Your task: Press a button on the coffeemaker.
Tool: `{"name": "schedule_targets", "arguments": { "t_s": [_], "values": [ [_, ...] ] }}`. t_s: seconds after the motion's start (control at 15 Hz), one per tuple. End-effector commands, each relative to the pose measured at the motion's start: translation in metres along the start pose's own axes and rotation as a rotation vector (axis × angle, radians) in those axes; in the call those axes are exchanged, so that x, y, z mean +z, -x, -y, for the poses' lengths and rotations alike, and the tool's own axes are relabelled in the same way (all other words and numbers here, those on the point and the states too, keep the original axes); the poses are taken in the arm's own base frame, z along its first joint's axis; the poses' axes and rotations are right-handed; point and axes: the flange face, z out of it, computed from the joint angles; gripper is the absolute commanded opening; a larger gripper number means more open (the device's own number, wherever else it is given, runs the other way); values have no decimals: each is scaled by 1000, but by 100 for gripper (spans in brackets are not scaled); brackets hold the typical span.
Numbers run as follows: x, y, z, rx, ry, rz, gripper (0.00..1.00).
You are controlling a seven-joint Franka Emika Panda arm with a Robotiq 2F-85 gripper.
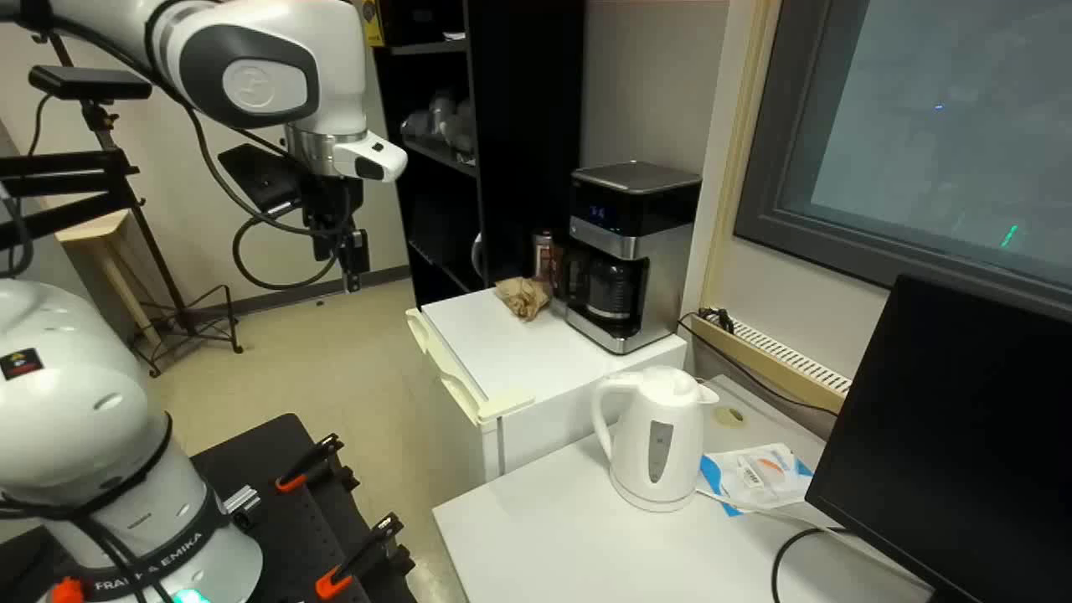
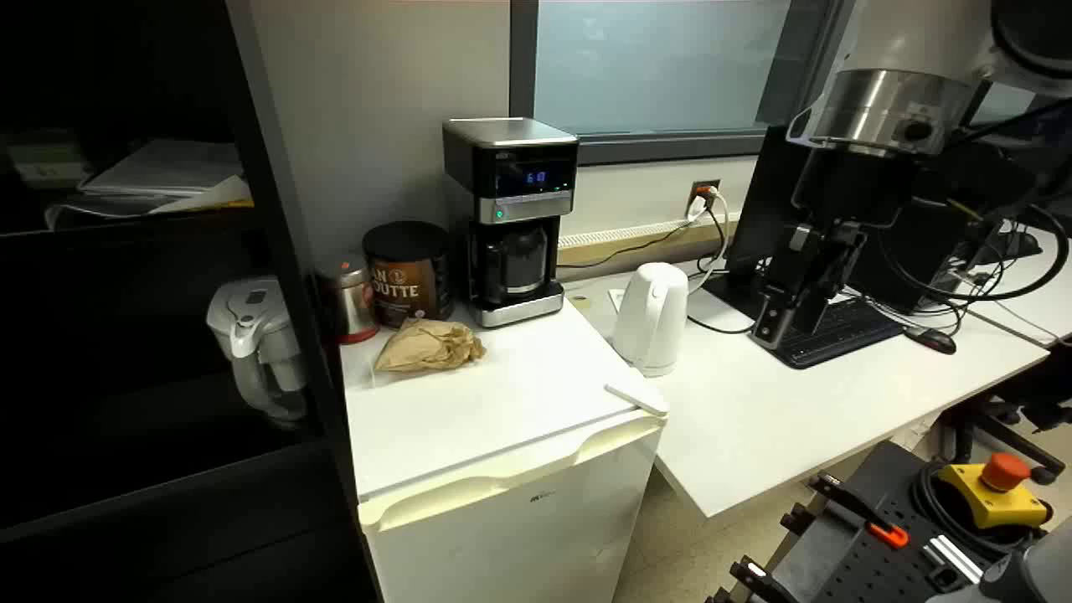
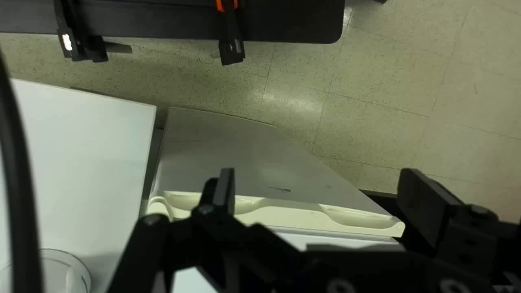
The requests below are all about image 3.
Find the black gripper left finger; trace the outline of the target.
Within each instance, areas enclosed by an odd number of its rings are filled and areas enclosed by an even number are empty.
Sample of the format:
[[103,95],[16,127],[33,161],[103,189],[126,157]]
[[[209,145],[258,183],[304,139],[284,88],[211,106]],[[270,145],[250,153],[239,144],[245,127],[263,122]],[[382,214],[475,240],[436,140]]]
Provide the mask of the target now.
[[141,217],[107,293],[167,293],[178,271],[196,269],[216,293],[299,293],[302,256],[261,225],[234,218],[234,171],[209,178],[185,220]]

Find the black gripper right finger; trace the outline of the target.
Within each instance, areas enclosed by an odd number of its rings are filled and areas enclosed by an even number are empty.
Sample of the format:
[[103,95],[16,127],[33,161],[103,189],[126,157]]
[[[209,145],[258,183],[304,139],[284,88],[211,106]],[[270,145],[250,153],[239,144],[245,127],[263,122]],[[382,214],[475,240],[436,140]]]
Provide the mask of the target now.
[[519,223],[463,202],[413,168],[398,173],[395,194],[364,191],[364,196],[405,225],[398,243],[406,251],[476,277],[493,293],[519,293]]

